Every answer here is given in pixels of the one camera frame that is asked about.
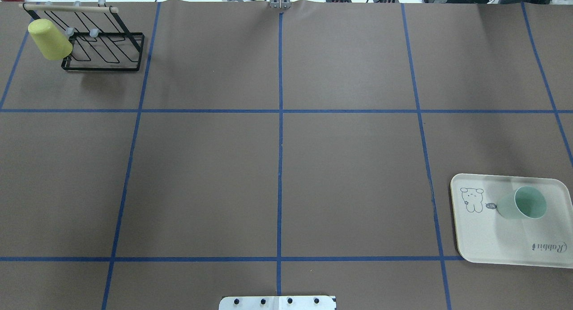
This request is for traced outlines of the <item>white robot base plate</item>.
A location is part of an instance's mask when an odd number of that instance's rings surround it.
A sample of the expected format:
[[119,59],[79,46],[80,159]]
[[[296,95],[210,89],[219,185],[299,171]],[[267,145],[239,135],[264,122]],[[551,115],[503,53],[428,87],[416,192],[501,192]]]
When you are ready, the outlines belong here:
[[229,296],[219,302],[219,310],[336,310],[335,296]]

